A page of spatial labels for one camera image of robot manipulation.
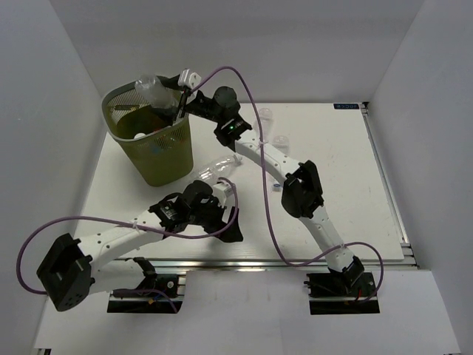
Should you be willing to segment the clear crushed bottle front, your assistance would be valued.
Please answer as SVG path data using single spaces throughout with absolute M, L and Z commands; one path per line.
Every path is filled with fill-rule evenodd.
M 174 91 L 162 85 L 156 75 L 142 75 L 135 81 L 135 90 L 157 115 L 176 115 L 178 100 Z

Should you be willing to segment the red cap clear bottle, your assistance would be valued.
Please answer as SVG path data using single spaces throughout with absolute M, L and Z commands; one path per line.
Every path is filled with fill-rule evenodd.
M 182 145 L 186 141 L 186 134 L 182 128 L 165 132 L 162 135 L 153 135 L 151 139 L 151 151 L 155 154 L 164 152 Z

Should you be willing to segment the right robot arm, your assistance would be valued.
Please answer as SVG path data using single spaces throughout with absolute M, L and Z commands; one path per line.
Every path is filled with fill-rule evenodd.
M 335 289 L 344 295 L 358 289 L 364 267 L 328 216 L 315 163 L 299 162 L 264 143 L 262 131 L 255 131 L 240 115 L 237 94 L 230 87 L 219 87 L 212 98 L 207 98 L 198 89 L 202 81 L 194 72 L 172 78 L 159 76 L 157 80 L 166 89 L 181 93 L 179 103 L 165 109 L 165 119 L 174 122 L 190 114 L 216 123 L 214 134 L 223 146 L 252 160 L 264 176 L 271 175 L 282 184 L 283 209 L 298 219 L 316 241 Z

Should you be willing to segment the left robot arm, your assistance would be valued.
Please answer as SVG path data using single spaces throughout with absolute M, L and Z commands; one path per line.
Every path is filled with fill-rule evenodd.
M 118 297 L 161 296 L 174 291 L 144 257 L 125 255 L 167 237 L 185 239 L 188 226 L 203 229 L 201 238 L 224 243 L 243 240 L 238 224 L 237 188 L 221 177 L 213 186 L 196 180 L 172 193 L 130 222 L 86 237 L 63 234 L 52 244 L 37 276 L 57 311 L 68 311 L 90 294 L 110 291 Z

